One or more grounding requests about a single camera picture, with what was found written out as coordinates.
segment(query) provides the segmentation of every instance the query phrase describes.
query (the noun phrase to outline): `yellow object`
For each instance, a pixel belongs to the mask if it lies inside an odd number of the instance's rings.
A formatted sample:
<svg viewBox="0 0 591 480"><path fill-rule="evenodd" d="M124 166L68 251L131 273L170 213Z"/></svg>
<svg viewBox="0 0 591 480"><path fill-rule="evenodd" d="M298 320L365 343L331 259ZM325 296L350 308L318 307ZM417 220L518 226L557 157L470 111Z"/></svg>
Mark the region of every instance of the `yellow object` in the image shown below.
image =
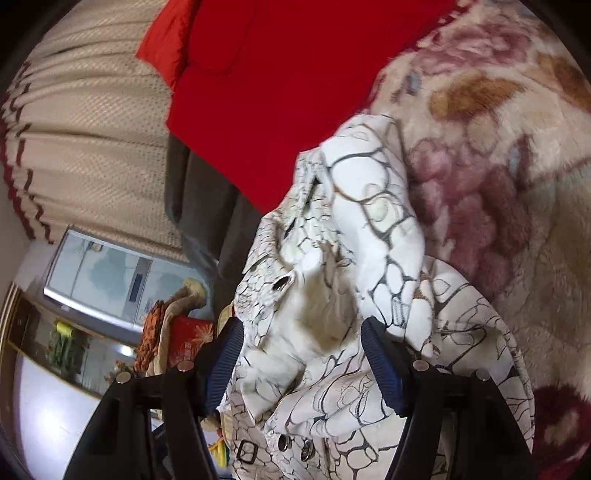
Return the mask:
<svg viewBox="0 0 591 480"><path fill-rule="evenodd" d="M207 298L207 290L205 290L205 287L199 280L187 277L183 282L183 287L187 287L191 295L200 295L204 299Z"/></svg>
<svg viewBox="0 0 591 480"><path fill-rule="evenodd" d="M63 322L60 322L59 320L56 322L56 330L57 333L68 338L72 336L72 332L74 331L74 329L71 326L66 325Z"/></svg>
<svg viewBox="0 0 591 480"><path fill-rule="evenodd" d="M216 443L209 446L209 452L220 467L228 467L228 447L226 447L226 442L219 439Z"/></svg>

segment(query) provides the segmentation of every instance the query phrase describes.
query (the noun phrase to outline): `wall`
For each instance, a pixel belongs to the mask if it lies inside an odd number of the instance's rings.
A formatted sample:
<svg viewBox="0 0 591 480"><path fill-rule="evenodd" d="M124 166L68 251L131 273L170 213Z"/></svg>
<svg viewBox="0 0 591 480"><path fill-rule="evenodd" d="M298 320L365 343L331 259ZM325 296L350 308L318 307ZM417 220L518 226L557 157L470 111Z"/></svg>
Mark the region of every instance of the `wall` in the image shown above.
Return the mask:
<svg viewBox="0 0 591 480"><path fill-rule="evenodd" d="M98 400L22 355L14 372L14 416L21 457L36 480L61 480Z"/></svg>
<svg viewBox="0 0 591 480"><path fill-rule="evenodd" d="M8 188L0 181L0 301L27 252L30 241L8 200Z"/></svg>

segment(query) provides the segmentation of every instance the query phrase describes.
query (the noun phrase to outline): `screw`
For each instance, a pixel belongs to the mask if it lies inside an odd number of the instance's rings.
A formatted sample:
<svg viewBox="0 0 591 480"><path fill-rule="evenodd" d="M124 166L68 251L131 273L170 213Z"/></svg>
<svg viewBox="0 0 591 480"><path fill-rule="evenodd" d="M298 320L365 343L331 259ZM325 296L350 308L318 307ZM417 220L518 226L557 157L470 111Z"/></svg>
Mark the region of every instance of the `screw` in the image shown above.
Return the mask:
<svg viewBox="0 0 591 480"><path fill-rule="evenodd" d="M189 370L192 370L194 366L195 364L191 360L181 360L177 363L177 368L181 372L188 372Z"/></svg>
<svg viewBox="0 0 591 480"><path fill-rule="evenodd" d="M129 372L121 372L115 377L115 380L117 380L117 383L127 383L129 380L131 380L131 374Z"/></svg>
<svg viewBox="0 0 591 480"><path fill-rule="evenodd" d="M413 368L417 372L426 372L429 370L429 364L425 360L415 360L413 362Z"/></svg>
<svg viewBox="0 0 591 480"><path fill-rule="evenodd" d="M484 368L479 368L478 370L476 370L476 377L478 378L478 380L486 382L487 380L490 380L491 374L488 372L488 370L485 370Z"/></svg>

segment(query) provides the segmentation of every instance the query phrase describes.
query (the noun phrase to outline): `eyelet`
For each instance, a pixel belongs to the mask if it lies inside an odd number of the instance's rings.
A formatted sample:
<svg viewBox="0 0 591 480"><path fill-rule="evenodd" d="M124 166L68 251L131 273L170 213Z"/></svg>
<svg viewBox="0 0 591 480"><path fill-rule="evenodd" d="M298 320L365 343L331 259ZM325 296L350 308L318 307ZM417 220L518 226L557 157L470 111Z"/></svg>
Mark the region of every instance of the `eyelet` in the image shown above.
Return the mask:
<svg viewBox="0 0 591 480"><path fill-rule="evenodd" d="M290 278L286 275L285 277L281 277L273 284L273 291L283 290L283 287L287 285Z"/></svg>
<svg viewBox="0 0 591 480"><path fill-rule="evenodd" d="M291 448L291 439L283 434L279 435L277 448L279 448L280 452L285 452L288 448Z"/></svg>

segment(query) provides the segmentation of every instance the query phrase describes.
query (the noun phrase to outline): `gray cloth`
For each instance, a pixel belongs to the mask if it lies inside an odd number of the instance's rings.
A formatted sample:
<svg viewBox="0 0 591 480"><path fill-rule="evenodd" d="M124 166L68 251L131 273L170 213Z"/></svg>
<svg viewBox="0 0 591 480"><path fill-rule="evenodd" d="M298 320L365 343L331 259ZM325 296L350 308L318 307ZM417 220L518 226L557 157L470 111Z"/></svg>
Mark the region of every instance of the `gray cloth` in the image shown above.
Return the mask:
<svg viewBox="0 0 591 480"><path fill-rule="evenodd" d="M183 252L214 285L216 313L233 299L261 214L215 168L170 135L164 203Z"/></svg>

